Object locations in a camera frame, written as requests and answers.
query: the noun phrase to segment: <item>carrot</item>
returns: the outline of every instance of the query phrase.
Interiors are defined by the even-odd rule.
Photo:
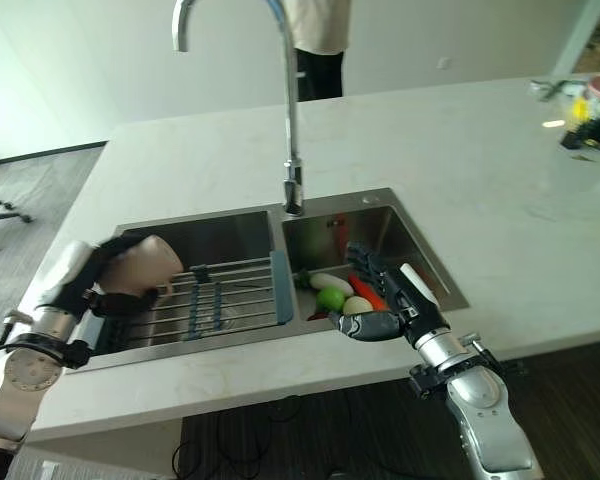
[[[373,288],[360,280],[356,275],[350,273],[347,280],[349,280],[349,283],[358,295],[369,300],[374,310],[389,310],[385,301],[373,291]]]

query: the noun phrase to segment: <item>white countertop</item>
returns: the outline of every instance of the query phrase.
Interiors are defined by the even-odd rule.
[[[446,315],[501,358],[600,339],[600,153],[563,150],[527,80],[300,106],[306,197],[391,187],[471,307]],[[117,225],[282,199],[284,109],[118,128],[43,261]],[[575,160],[583,154],[594,162]],[[404,377],[403,340],[322,332],[64,376],[31,439],[78,435]]]

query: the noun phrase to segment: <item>stainless steel sink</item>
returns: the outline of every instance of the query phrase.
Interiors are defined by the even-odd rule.
[[[79,336],[97,355],[77,372],[333,328],[308,320],[315,292],[294,287],[302,270],[346,279],[348,241],[390,263],[410,263],[442,310],[466,307],[458,287],[390,189],[310,199],[301,218],[278,204],[122,225],[164,238],[191,268],[165,286],[157,306],[132,320],[90,317]]]

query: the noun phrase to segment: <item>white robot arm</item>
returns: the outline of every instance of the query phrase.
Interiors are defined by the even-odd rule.
[[[89,361],[88,345],[69,338],[87,310],[96,315],[134,315],[148,309],[157,298],[150,290],[142,298],[130,295],[99,295],[92,288],[109,262],[142,240],[116,237],[93,248],[70,245],[56,264],[52,285],[29,317],[10,311],[0,339],[0,479],[25,441],[36,419],[44,394],[60,378],[63,367],[79,368]],[[7,339],[16,323],[31,326],[28,333]]]
[[[409,382],[421,398],[446,390],[447,406],[458,421],[462,447],[477,480],[542,480],[533,449],[509,410],[500,365],[477,334],[462,339],[452,334],[433,293],[408,264],[387,267],[355,243],[347,252],[354,268],[385,297],[390,311],[332,314],[336,328],[362,341],[406,337],[425,362],[411,369]]]

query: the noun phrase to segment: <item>faucet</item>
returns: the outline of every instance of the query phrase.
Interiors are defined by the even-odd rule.
[[[189,11],[197,0],[176,0],[171,23],[173,48],[179,52],[187,48],[187,19]],[[298,84],[296,79],[296,55],[289,19],[282,0],[265,0],[278,23],[282,34],[285,60],[286,100],[287,100],[287,150],[288,158],[284,162],[287,178],[284,181],[284,211],[289,215],[300,216],[303,213],[302,160],[298,156],[297,104]]]

